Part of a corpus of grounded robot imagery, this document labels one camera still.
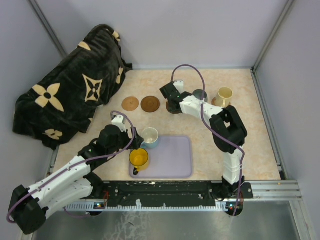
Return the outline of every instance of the metal floor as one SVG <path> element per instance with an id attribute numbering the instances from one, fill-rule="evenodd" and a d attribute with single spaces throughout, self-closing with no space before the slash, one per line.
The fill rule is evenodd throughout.
<path id="1" fill-rule="evenodd" d="M 289 202 L 245 202 L 224 212 L 104 212 L 75 219 L 59 211 L 32 240 L 297 240 Z"/>

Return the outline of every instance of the white wall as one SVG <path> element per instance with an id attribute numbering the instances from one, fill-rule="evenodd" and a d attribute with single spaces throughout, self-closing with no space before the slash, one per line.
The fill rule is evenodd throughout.
<path id="1" fill-rule="evenodd" d="M 0 1 L 0 239 L 20 229 L 6 221 L 12 191 L 44 177 L 51 150 L 12 132 L 17 98 L 61 60 L 26 0 Z"/>
<path id="2" fill-rule="evenodd" d="M 70 53 L 98 24 L 135 68 L 254 65 L 287 0 L 37 0 Z"/>
<path id="3" fill-rule="evenodd" d="M 296 0 L 258 77 L 289 177 L 320 237 L 320 1 Z"/>

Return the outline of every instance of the dark coaster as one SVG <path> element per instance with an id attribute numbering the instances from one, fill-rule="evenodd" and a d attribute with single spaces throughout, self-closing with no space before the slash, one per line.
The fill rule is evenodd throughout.
<path id="1" fill-rule="evenodd" d="M 167 110 L 169 113 L 171 113 L 171 114 L 180 114 L 180 113 L 181 113 L 181 112 L 169 111 L 169 102 L 166 102 L 165 108 L 166 108 L 166 110 Z"/>
<path id="2" fill-rule="evenodd" d="M 146 96 L 141 101 L 141 108 L 147 113 L 153 113 L 160 107 L 160 101 L 155 96 Z"/>

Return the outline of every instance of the round coaster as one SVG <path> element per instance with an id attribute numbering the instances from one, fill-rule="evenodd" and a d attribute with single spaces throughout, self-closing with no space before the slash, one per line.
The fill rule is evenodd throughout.
<path id="1" fill-rule="evenodd" d="M 171 113 L 171 114 L 180 114 L 181 112 L 174 112 L 174 111 L 169 111 L 169 102 L 167 101 L 165 104 L 165 108 L 166 110 Z"/>
<path id="2" fill-rule="evenodd" d="M 160 101 L 155 96 L 146 96 L 141 101 L 141 108 L 147 113 L 153 113 L 160 107 Z"/>
<path id="3" fill-rule="evenodd" d="M 211 104 L 216 105 L 215 103 L 216 103 L 216 98 L 212 99 Z"/>
<path id="4" fill-rule="evenodd" d="M 137 109 L 139 106 L 139 100 L 134 96 L 129 96 L 123 100 L 121 106 L 124 110 L 131 112 Z"/>

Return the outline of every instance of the lavender tray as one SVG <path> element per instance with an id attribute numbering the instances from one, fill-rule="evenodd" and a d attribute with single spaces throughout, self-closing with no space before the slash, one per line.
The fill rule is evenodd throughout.
<path id="1" fill-rule="evenodd" d="M 192 148 L 187 136 L 159 136 L 159 144 L 149 153 L 149 167 L 134 175 L 129 163 L 129 174 L 134 179 L 181 179 L 193 173 Z"/>

